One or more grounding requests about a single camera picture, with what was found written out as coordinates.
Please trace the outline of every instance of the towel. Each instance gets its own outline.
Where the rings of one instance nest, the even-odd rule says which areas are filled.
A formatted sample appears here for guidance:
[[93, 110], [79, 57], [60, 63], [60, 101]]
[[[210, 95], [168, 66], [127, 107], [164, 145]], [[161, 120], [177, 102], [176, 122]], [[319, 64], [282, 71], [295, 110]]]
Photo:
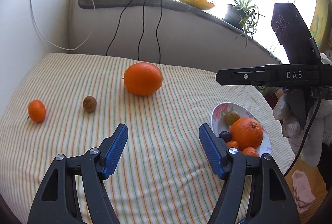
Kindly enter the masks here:
[[307, 211], [315, 196], [311, 192], [308, 178], [303, 171], [296, 170], [293, 175], [294, 200], [299, 213]]

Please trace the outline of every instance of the striped fabric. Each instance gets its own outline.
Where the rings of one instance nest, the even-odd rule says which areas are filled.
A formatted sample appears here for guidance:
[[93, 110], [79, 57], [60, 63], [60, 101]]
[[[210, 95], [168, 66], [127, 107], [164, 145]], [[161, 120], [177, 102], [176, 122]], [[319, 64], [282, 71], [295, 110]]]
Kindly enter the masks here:
[[[154, 95], [129, 94], [123, 73], [134, 60], [82, 54], [49, 54], [30, 72], [0, 121], [0, 193], [26, 223], [39, 184], [54, 157], [72, 157], [98, 146], [119, 123], [129, 138], [114, 175], [105, 182], [121, 223], [204, 223], [223, 182], [212, 173], [198, 138], [220, 102], [250, 110], [266, 129], [282, 172], [294, 155], [280, 123], [252, 86], [219, 86], [215, 74], [158, 65], [163, 85]], [[83, 111], [85, 96], [97, 99], [94, 113]], [[43, 123], [27, 120], [27, 105], [40, 99]], [[238, 220], [250, 193], [245, 183]], [[83, 220], [90, 223], [82, 181], [78, 196]]]

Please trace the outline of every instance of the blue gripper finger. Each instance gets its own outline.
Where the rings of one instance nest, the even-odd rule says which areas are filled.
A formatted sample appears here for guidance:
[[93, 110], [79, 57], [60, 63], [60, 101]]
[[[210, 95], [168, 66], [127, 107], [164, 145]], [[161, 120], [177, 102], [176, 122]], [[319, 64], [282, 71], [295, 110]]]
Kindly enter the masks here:
[[205, 155], [209, 161], [211, 169], [213, 173], [218, 175], [220, 179], [224, 179], [225, 171], [222, 168], [222, 157], [215, 146], [213, 137], [211, 137], [212, 134], [216, 139], [220, 139], [214, 135], [208, 124], [202, 124], [200, 126], [200, 143], [203, 146]]
[[122, 151], [128, 140], [128, 128], [126, 125], [123, 125], [122, 129], [117, 134], [109, 152], [105, 157], [105, 167], [102, 172], [102, 177], [106, 180], [110, 175], [115, 172], [117, 164], [120, 160]]

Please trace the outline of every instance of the tangerine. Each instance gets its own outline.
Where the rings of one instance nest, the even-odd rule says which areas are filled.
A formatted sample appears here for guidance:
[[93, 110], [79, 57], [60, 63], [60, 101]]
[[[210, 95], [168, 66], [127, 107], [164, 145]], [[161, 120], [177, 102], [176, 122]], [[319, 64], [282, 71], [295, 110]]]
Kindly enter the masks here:
[[256, 151], [255, 148], [252, 148], [252, 147], [247, 147], [247, 148], [243, 149], [242, 154], [250, 155], [252, 157], [258, 157], [259, 158], [258, 152]]
[[247, 147], [258, 148], [263, 141], [263, 130], [259, 123], [252, 118], [243, 117], [235, 121], [229, 130], [232, 140], [237, 141], [240, 150]]
[[31, 101], [28, 105], [28, 114], [29, 118], [36, 123], [44, 121], [46, 115], [44, 104], [39, 99]]
[[239, 143], [237, 141], [230, 141], [226, 143], [228, 147], [235, 147], [236, 149], [239, 148]]
[[158, 91], [163, 83], [163, 76], [155, 65], [140, 62], [127, 68], [123, 82], [130, 93], [148, 96]]

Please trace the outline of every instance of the potted plant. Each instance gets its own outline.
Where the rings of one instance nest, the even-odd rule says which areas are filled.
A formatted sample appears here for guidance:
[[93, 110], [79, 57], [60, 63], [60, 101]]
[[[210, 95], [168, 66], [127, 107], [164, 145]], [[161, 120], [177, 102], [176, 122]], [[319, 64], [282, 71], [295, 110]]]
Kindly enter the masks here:
[[257, 30], [256, 26], [261, 14], [259, 14], [258, 7], [252, 3], [253, 0], [233, 1], [235, 3], [234, 5], [227, 4], [227, 12], [224, 20], [236, 28], [243, 30], [243, 33], [238, 36], [245, 35], [246, 47], [248, 44], [248, 36], [253, 39], [252, 36]]

